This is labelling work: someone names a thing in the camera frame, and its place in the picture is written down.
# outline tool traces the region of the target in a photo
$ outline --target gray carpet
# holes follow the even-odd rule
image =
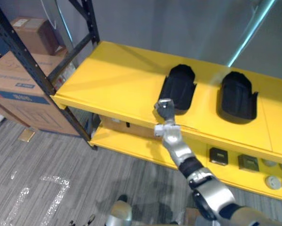
[[[13,226],[66,226],[74,220],[81,226],[91,214],[96,214],[94,225],[104,225],[113,202],[123,193],[132,203],[134,225],[169,223],[194,206],[177,171],[103,148],[93,151],[76,137],[37,132],[30,143],[21,142],[17,137],[23,129],[11,121],[0,128],[0,225],[5,221]],[[46,213],[58,192],[62,194],[62,186],[41,180],[44,175],[70,181],[53,215]],[[19,197],[25,187],[29,193]],[[240,204],[282,222],[282,201],[231,190]]]

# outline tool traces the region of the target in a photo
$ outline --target yellow shelf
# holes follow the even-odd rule
[[[165,76],[187,64],[197,84],[190,109],[176,117],[185,137],[240,153],[282,163],[282,80],[258,73],[101,42],[52,97],[60,108],[72,106],[152,128],[161,122],[153,114]],[[258,91],[258,116],[244,125],[216,113],[222,79],[238,71]]]
[[[275,175],[282,181],[282,170],[278,165],[267,167],[259,159],[260,172],[251,173],[239,169],[237,157],[240,153],[229,152],[229,164],[220,166],[209,162],[208,150],[211,146],[189,138],[184,140],[192,148],[202,164],[208,167],[224,183],[282,200],[282,188],[272,190],[264,183],[265,178],[270,175]],[[121,133],[100,125],[89,143],[177,170],[168,151],[162,146],[160,140]]]

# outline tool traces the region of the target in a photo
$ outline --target box label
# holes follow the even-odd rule
[[[27,19],[19,19],[18,21],[16,21],[13,26],[14,27],[21,27],[24,23],[26,23],[28,20]]]
[[[27,83],[17,83],[15,86],[24,87],[24,88],[29,88],[29,89],[32,89],[32,88],[35,87],[35,85],[33,85],[33,84],[27,84]]]
[[[21,93],[0,91],[0,97],[6,98],[6,99],[21,100],[21,101],[27,101],[27,102],[32,102],[32,103],[49,105],[49,103],[43,97],[32,96],[32,95],[21,94]]]

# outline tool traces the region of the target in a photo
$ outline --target black metal frame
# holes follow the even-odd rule
[[[63,61],[51,72],[48,77],[46,77],[46,75],[40,69],[37,62],[34,60],[17,33],[13,30],[10,22],[0,8],[0,37],[5,41],[18,61],[23,65],[30,76],[49,98],[50,95],[54,95],[56,93],[52,82],[59,76],[62,70],[65,69],[65,67],[77,56],[77,54],[89,43],[90,40],[92,41],[93,45],[98,44],[100,41],[92,0],[82,0],[82,6],[77,2],[77,0],[69,1],[86,19],[89,34],[87,34],[86,37],[63,59]],[[91,138],[90,135],[78,122],[71,110],[68,107],[66,107],[64,110],[59,110],[76,129],[80,136],[86,141],[89,141]]]

